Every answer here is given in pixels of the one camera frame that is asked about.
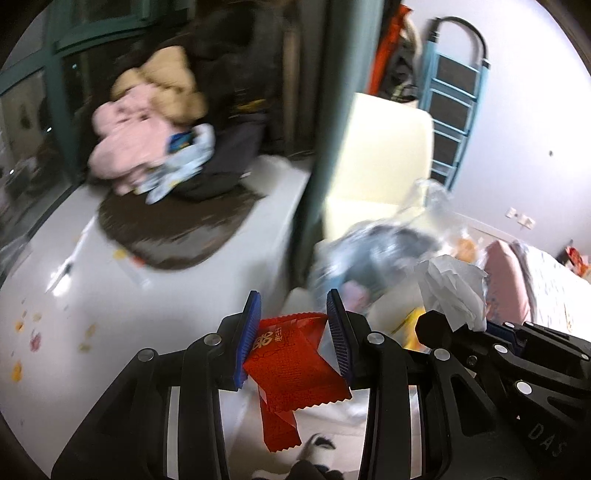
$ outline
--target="white tissue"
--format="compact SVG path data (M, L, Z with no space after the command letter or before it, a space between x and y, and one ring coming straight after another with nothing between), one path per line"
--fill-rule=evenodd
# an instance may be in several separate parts
M454 332L463 325L486 331L486 272L449 255L421 262L414 271L426 311L444 314Z

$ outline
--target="wall socket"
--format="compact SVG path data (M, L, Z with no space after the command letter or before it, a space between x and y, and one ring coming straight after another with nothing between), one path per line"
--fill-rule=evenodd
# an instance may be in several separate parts
M510 207L509 210L507 210L505 216L507 218L516 219L518 224L524 226L525 228L528 228L529 230L533 230L535 227L535 220L533 218L528 217L523 213L518 213L517 210L513 207Z
M529 230L533 230L535 227L535 220L527 215L521 215L519 220L517 220L517 223Z

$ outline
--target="cream chair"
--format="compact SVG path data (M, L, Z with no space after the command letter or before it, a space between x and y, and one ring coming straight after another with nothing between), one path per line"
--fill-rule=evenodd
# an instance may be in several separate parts
M427 112L356 93L329 194L324 237L393 216L416 180L430 174L433 120Z

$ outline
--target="red candy wrapper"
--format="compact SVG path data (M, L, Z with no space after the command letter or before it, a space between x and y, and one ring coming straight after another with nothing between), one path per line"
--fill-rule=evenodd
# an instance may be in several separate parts
M259 385L265 444L272 452L301 444L293 410L351 398L344 379L317 351L326 321L323 313L299 313L259 324L244 370Z
M301 445L300 434L297 431L295 415L292 411L272 413L262 398L261 418L262 437L270 452L278 452L286 448Z

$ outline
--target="bed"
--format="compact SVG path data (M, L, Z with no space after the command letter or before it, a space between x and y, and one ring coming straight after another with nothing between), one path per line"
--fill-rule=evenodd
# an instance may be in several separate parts
M488 320L523 324L531 321L591 340L586 310L591 284L551 255L521 241L498 241L487 249Z

